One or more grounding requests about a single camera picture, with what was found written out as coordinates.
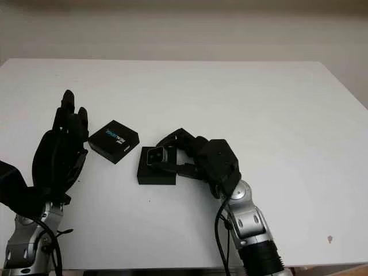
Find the robotic hand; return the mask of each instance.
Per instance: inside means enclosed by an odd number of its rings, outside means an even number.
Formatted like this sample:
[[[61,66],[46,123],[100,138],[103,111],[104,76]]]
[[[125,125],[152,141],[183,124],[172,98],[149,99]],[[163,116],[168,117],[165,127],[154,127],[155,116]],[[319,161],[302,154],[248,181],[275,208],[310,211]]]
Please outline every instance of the robotic hand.
[[[74,95],[67,90],[52,129],[45,133],[34,155],[34,186],[27,187],[15,167],[0,161],[0,202],[17,214],[15,231],[6,246],[3,276],[47,275],[51,259],[56,275],[62,275],[57,236],[71,231],[59,232],[58,226],[63,206],[71,200],[66,191],[84,165],[87,150],[83,143],[87,139],[87,111],[80,108],[74,114]]]
[[[194,159],[194,164],[167,163],[165,147],[177,147]],[[254,205],[250,186],[241,180],[239,165],[228,143],[193,137],[178,129],[147,152],[147,164],[155,169],[177,173],[184,177],[208,182],[212,195],[223,203],[215,219],[215,236],[225,272],[230,275],[227,260],[221,248],[217,226],[225,209],[233,241],[248,276],[288,276],[273,242],[262,212]]]

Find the metal joint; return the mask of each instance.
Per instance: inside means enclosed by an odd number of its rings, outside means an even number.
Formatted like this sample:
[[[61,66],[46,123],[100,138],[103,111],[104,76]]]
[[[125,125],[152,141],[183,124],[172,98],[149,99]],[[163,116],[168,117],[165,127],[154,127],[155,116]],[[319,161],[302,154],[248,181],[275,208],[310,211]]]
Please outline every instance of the metal joint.
[[[237,249],[272,240],[262,212],[254,205],[249,184],[240,180],[227,205],[231,234]]]
[[[63,205],[47,202],[40,220],[54,233],[63,218]],[[16,228],[6,246],[3,275],[47,274],[51,270],[49,235],[33,220],[16,215]]]

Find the small black box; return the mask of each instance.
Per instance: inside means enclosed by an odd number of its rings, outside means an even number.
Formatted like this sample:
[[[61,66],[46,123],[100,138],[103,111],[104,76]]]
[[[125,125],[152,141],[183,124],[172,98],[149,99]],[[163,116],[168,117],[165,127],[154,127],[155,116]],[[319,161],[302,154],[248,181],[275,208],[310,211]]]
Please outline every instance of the small black box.
[[[89,137],[88,143],[114,164],[139,144],[138,133],[113,120]]]
[[[176,173],[155,170],[147,165],[147,151],[151,148],[155,147],[142,147],[137,173],[138,183],[140,185],[175,185],[177,180]],[[167,151],[167,162],[176,164],[177,149],[174,147],[165,147],[165,149]]]

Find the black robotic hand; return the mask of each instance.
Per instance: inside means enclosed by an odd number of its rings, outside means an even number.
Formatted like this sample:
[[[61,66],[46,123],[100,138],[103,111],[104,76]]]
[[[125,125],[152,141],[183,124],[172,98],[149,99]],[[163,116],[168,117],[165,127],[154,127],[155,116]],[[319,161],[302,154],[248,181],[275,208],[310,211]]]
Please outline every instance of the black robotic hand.
[[[220,198],[221,194],[230,196],[242,177],[237,158],[224,139],[208,141],[202,136],[194,137],[180,128],[166,136],[156,146],[157,148],[148,151],[148,160],[154,160],[150,163],[152,167],[208,182],[211,193],[216,198]],[[164,159],[150,158],[159,147],[164,151],[165,147],[170,146],[184,150],[194,159],[194,164],[172,165]]]
[[[65,192],[82,170],[88,139],[87,110],[74,114],[74,95],[64,93],[52,129],[45,133],[32,164],[33,187],[27,187],[21,173],[0,161],[0,202],[17,214],[38,217],[47,201],[68,204]]]

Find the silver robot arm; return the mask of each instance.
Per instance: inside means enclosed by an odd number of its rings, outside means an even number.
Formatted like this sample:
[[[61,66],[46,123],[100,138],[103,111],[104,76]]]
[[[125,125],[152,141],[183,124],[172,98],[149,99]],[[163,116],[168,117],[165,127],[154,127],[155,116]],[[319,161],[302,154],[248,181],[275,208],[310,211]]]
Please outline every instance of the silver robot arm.
[[[63,218],[63,205],[47,202],[40,221],[56,235]],[[16,215],[16,228],[6,246],[2,276],[41,276],[51,271],[53,244],[44,228],[33,220]]]
[[[225,210],[231,235],[248,276],[292,276],[284,269],[273,237],[262,212],[254,205],[252,190],[241,180]]]

